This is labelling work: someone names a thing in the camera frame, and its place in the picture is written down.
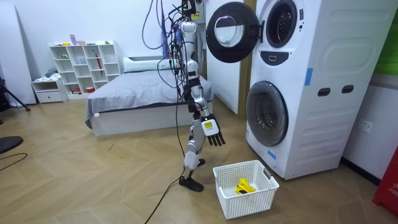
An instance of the robot finger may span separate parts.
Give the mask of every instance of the robot finger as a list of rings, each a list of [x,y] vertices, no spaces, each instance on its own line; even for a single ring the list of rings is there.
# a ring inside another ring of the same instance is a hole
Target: robot finger
[[[218,138],[218,135],[216,134],[216,140],[219,146],[222,146],[223,144],[221,143],[220,139]]]
[[[211,140],[213,140],[213,144],[217,146],[216,138],[214,137],[214,135],[211,136]]]
[[[209,140],[209,143],[210,143],[210,145],[212,146],[212,145],[213,145],[213,142],[211,141],[210,136],[207,137],[207,140]]]
[[[218,135],[220,136],[221,142],[223,144],[225,144],[225,141],[224,141],[224,138],[223,138],[223,135],[222,135],[221,131],[219,131]]]

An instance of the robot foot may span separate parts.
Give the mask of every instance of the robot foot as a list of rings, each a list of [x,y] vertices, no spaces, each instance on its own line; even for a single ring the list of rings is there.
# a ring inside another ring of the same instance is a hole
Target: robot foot
[[[201,192],[203,190],[203,185],[194,181],[191,177],[188,177],[187,179],[180,177],[179,184],[196,192]]]
[[[199,164],[198,164],[198,166],[202,166],[202,165],[204,165],[206,163],[206,160],[205,159],[199,159]]]

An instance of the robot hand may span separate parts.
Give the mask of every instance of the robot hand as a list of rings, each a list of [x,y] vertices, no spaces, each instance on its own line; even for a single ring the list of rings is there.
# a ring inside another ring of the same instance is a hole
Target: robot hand
[[[218,125],[216,116],[214,116],[214,114],[211,113],[210,115],[202,118],[201,121],[201,126],[211,146],[213,144],[215,146],[222,146],[225,144],[220,126]]]

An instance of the yellow cloth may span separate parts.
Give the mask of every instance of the yellow cloth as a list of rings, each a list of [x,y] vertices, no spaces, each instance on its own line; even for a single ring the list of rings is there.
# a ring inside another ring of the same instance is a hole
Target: yellow cloth
[[[249,185],[248,180],[246,180],[245,178],[240,178],[239,179],[239,183],[236,186],[235,192],[237,194],[246,194],[246,193],[250,193],[250,192],[255,192],[256,189],[254,187],[251,187]]]

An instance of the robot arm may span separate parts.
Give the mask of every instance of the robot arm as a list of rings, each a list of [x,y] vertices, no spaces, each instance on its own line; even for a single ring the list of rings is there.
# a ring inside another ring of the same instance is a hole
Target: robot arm
[[[201,118],[201,126],[210,145],[222,146],[225,144],[220,126],[215,115],[210,113],[207,101],[204,97],[203,87],[200,84],[199,65],[192,59],[195,53],[197,38],[197,25],[194,22],[183,22],[180,26],[183,35],[182,55],[184,69],[188,75],[185,93],[185,101],[188,102],[188,109],[194,113],[194,119]]]

